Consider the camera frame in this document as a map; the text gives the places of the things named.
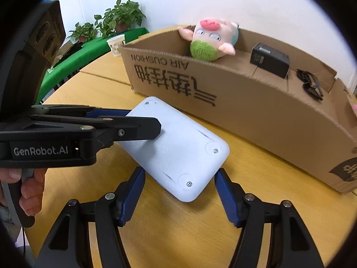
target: white wall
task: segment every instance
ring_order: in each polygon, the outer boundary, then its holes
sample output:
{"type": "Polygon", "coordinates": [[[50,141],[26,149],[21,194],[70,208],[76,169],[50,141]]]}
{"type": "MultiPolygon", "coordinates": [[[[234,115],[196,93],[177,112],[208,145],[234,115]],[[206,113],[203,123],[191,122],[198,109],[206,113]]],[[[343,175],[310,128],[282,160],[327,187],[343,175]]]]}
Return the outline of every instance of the white wall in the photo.
{"type": "MultiPolygon", "coordinates": [[[[277,38],[312,54],[334,68],[348,87],[354,88],[357,83],[353,76],[356,63],[346,42],[312,0],[133,1],[140,3],[147,16],[143,26],[149,31],[175,24],[196,24],[204,17],[231,19],[238,22],[241,28],[277,38]]],[[[80,0],[84,20],[93,23],[94,14],[102,15],[115,2],[80,0]]]]}
{"type": "Polygon", "coordinates": [[[66,31],[66,37],[71,35],[69,30],[74,30],[77,22],[85,23],[80,0],[59,0],[62,20],[66,31]]]}

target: finger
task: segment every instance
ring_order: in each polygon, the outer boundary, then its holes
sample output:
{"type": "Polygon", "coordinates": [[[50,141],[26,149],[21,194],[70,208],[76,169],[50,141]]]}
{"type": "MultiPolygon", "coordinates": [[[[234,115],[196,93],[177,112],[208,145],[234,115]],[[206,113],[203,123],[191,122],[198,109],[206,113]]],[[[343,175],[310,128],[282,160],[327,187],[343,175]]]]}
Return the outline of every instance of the finger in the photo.
{"type": "Polygon", "coordinates": [[[26,210],[25,214],[27,216],[34,216],[38,214],[42,210],[42,206],[38,205],[37,207],[33,207],[32,209],[26,210]]]}
{"type": "Polygon", "coordinates": [[[45,180],[47,168],[36,168],[33,172],[33,177],[36,178],[38,182],[43,182],[45,180]]]}
{"type": "Polygon", "coordinates": [[[7,183],[16,183],[21,178],[19,168],[0,168],[0,180],[7,183]]]}
{"type": "Polygon", "coordinates": [[[2,193],[2,186],[0,184],[0,204],[2,204],[4,207],[7,207],[6,201],[4,198],[4,194],[2,193]]]}
{"type": "Polygon", "coordinates": [[[40,195],[35,195],[34,197],[31,198],[24,198],[21,197],[19,200],[20,207],[24,210],[24,212],[28,216],[33,216],[42,209],[42,194],[40,195]]]}
{"type": "Polygon", "coordinates": [[[45,189],[45,182],[38,182],[35,178],[27,178],[21,186],[21,194],[28,199],[35,195],[40,195],[45,189]]]}

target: black cable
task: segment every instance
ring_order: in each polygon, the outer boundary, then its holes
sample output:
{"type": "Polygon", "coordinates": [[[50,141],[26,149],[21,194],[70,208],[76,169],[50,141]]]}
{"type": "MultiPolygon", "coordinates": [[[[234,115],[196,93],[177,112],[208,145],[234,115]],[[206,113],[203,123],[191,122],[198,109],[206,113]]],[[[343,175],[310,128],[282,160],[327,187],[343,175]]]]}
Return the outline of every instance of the black cable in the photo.
{"type": "Polygon", "coordinates": [[[26,259],[25,258],[25,256],[26,256],[26,242],[25,242],[25,230],[24,230],[24,227],[22,227],[22,230],[23,230],[23,240],[24,240],[24,252],[23,252],[23,256],[24,256],[24,259],[26,259]]]}

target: green tablecloth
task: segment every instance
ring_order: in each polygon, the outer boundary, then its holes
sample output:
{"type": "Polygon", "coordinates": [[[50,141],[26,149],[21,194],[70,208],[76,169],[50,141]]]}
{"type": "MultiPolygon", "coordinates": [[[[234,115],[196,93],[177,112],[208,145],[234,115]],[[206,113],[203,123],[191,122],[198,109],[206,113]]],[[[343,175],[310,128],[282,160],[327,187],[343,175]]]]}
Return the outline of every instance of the green tablecloth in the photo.
{"type": "MultiPolygon", "coordinates": [[[[137,28],[131,29],[124,33],[125,34],[125,42],[130,42],[137,39],[139,36],[149,33],[146,28],[137,28]]],[[[86,66],[91,61],[97,59],[103,54],[110,51],[110,47],[107,43],[107,40],[111,37],[102,38],[98,37],[84,43],[82,45],[82,49],[72,54],[65,61],[58,64],[53,71],[50,73],[46,71],[44,79],[42,81],[39,95],[37,97],[38,104],[47,93],[53,89],[53,87],[58,84],[60,81],[65,79],[67,76],[75,72],[76,70],[86,66]]]]}

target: round table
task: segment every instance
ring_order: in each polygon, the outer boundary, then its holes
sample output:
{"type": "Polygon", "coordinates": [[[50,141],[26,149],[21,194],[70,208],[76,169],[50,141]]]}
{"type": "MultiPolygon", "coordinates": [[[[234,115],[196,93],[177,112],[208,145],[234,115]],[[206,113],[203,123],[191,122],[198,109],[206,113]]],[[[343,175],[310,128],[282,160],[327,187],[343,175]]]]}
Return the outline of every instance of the round table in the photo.
{"type": "MultiPolygon", "coordinates": [[[[108,53],[61,86],[46,104],[80,104],[132,109],[145,97],[131,90],[121,57],[108,53]]],[[[289,199],[296,207],[326,265],[356,218],[357,196],[340,194],[245,139],[191,116],[224,139],[230,155],[223,164],[234,182],[262,201],[289,199]]],[[[97,153],[93,166],[51,168],[46,175],[42,211],[26,235],[35,255],[69,199],[97,200],[127,180],[137,163],[118,143],[97,153]]],[[[95,225],[90,224],[94,267],[101,267],[95,225]]],[[[149,175],[133,218],[120,235],[133,268],[226,268],[240,229],[230,223],[213,180],[190,203],[180,202],[149,175]]],[[[258,267],[265,267],[270,237],[265,225],[258,267]]]]}

